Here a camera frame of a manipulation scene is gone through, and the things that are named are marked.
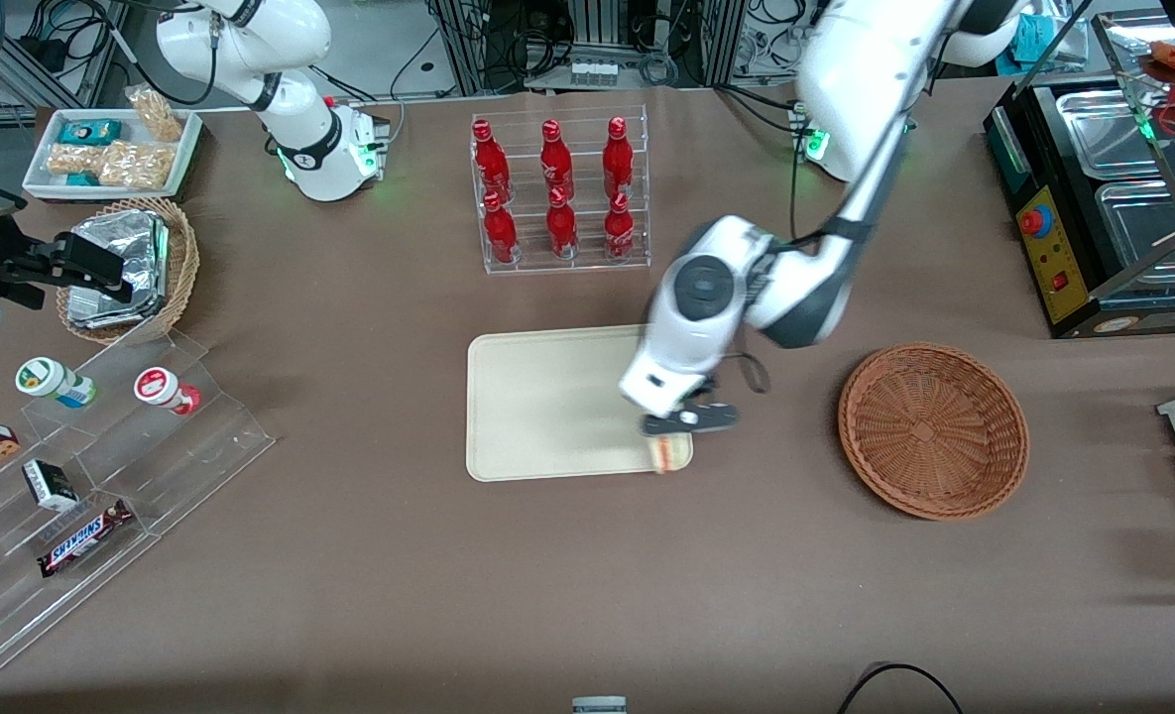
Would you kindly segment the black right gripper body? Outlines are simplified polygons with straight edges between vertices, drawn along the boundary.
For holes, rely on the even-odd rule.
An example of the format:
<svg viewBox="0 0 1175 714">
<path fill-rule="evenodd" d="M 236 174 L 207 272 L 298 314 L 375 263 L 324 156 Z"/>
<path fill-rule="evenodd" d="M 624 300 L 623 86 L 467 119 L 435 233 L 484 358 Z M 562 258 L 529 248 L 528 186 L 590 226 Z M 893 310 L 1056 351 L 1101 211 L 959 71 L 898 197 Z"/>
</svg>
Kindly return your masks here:
<svg viewBox="0 0 1175 714">
<path fill-rule="evenodd" d="M 67 240 L 35 243 L 16 257 L 8 258 L 0 267 L 0 298 L 7 301 L 43 301 L 45 290 L 40 285 L 67 288 Z"/>
</svg>

